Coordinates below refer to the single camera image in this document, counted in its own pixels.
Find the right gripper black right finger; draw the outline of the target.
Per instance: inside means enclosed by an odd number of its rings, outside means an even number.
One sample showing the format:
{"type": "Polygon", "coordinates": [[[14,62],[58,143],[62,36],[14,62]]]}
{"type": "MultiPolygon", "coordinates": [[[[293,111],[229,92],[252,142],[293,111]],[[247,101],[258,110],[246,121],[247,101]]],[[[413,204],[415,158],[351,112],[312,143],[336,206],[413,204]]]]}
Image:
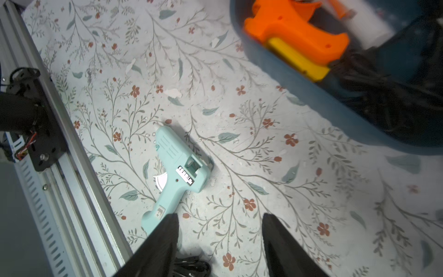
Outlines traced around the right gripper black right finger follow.
{"type": "Polygon", "coordinates": [[[271,277],[327,276],[275,215],[263,215],[262,233],[266,265],[271,277]]]}

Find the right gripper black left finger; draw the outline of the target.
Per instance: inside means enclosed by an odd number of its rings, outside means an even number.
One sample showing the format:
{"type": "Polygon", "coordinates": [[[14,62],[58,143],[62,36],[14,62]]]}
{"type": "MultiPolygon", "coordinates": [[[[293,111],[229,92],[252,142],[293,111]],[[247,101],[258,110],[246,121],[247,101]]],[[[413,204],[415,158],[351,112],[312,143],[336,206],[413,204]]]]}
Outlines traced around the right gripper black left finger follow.
{"type": "Polygon", "coordinates": [[[179,220],[166,215],[116,277],[171,277],[177,253],[179,220]]]}

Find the orange hot glue gun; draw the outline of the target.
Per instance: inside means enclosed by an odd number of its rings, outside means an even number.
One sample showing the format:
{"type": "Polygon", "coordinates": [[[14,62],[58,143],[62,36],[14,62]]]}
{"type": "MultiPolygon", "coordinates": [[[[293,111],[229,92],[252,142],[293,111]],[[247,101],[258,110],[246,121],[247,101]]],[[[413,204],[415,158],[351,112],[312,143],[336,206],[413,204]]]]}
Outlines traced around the orange hot glue gun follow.
{"type": "Polygon", "coordinates": [[[350,38],[346,33],[331,34],[309,23],[321,6],[321,2],[255,1],[253,16],[245,20],[244,30],[262,44],[279,38],[312,62],[325,66],[343,55],[350,38]]]}

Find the white hot glue gun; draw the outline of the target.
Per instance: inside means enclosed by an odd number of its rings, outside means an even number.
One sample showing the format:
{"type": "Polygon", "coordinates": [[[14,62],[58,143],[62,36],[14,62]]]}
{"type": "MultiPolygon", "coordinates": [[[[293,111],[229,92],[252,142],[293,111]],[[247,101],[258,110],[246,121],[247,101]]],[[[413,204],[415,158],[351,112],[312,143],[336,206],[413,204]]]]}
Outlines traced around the white hot glue gun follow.
{"type": "Polygon", "coordinates": [[[380,47],[396,34],[367,1],[341,0],[321,3],[357,38],[364,50],[380,47]]]}

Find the yellow hot glue gun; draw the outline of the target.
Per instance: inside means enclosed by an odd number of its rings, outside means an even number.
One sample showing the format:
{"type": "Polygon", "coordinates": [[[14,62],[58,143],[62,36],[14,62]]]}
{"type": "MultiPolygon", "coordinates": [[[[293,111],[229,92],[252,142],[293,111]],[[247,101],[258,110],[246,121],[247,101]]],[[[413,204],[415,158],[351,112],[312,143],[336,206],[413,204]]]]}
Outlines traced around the yellow hot glue gun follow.
{"type": "Polygon", "coordinates": [[[317,65],[279,38],[271,38],[265,47],[314,83],[325,79],[330,72],[330,68],[317,65]]]}

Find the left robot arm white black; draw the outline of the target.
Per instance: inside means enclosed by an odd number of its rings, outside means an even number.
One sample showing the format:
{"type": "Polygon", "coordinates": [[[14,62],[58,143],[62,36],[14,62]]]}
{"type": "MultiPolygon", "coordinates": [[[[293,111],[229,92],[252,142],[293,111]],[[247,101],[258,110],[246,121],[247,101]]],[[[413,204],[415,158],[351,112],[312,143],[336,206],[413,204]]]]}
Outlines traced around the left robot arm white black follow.
{"type": "Polygon", "coordinates": [[[47,122],[43,106],[33,99],[1,92],[1,131],[27,133],[47,122]]]}

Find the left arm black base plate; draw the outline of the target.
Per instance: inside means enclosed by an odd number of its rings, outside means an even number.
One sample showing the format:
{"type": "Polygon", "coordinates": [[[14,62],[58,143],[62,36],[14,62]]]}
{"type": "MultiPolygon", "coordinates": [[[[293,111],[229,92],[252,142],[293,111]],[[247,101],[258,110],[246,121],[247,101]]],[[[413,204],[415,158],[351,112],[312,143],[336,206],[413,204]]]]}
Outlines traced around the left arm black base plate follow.
{"type": "Polygon", "coordinates": [[[68,150],[61,128],[39,80],[40,71],[20,67],[1,93],[1,131],[24,136],[13,157],[31,158],[37,172],[51,167],[68,150]]]}

